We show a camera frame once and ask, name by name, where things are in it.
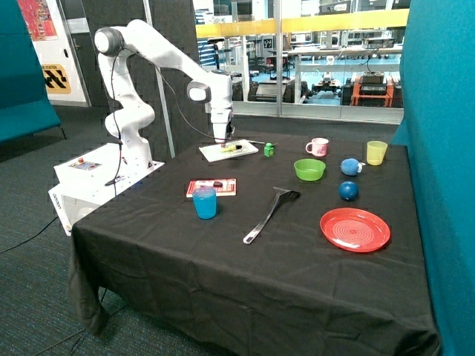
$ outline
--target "yellow and black sticker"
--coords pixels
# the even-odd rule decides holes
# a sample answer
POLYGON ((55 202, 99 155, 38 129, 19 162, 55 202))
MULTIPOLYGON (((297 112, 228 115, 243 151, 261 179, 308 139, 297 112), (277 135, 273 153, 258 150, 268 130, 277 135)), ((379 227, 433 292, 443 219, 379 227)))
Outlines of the yellow and black sticker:
POLYGON ((48 94, 69 94, 69 85, 66 70, 61 65, 42 65, 45 78, 46 92, 48 94))

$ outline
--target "glass window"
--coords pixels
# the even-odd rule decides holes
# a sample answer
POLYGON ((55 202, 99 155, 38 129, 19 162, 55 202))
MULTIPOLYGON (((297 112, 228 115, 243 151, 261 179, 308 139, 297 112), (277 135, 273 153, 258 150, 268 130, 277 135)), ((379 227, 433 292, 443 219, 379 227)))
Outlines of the glass window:
POLYGON ((236 113, 397 123, 409 3, 194 0, 200 61, 231 73, 236 113))

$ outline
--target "red plate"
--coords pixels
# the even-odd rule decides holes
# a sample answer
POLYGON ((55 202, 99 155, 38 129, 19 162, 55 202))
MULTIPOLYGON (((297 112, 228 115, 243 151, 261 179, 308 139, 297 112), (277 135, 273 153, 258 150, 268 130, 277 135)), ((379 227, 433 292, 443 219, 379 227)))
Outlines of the red plate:
POLYGON ((391 235, 389 226, 380 217, 353 208, 328 211, 320 220, 320 228, 333 245, 353 252, 378 250, 391 235))

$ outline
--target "green bowl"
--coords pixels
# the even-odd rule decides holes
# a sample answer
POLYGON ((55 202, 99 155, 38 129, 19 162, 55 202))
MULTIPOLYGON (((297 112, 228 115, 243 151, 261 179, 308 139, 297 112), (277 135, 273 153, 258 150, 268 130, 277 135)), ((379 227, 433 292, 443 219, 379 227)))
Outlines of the green bowl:
POLYGON ((322 161, 313 158, 300 159, 294 163, 297 177, 307 182, 319 180, 324 175, 326 166, 322 161))

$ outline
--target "yellow cup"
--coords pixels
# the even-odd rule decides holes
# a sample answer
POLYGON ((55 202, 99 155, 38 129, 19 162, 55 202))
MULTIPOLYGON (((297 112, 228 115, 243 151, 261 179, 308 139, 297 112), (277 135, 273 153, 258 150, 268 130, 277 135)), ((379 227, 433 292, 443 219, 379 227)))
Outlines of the yellow cup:
POLYGON ((387 143, 382 141, 369 141, 366 152, 366 162, 368 165, 380 165, 383 163, 386 154, 387 143))

